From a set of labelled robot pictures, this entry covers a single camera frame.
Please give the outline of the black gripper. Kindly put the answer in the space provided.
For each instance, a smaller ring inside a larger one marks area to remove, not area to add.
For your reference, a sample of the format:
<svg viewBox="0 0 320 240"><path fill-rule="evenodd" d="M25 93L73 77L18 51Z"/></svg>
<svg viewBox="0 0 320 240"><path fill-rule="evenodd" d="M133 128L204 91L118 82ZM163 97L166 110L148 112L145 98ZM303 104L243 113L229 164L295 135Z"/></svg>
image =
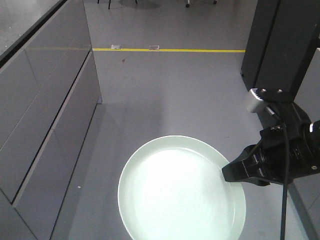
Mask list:
<svg viewBox="0 0 320 240"><path fill-rule="evenodd" d="M254 183L267 186L284 184L286 168L288 182L320 172L320 123L303 124L298 136L288 129L288 138L280 125L260 131L261 140L245 147L242 153L222 168L226 182Z"/></svg>

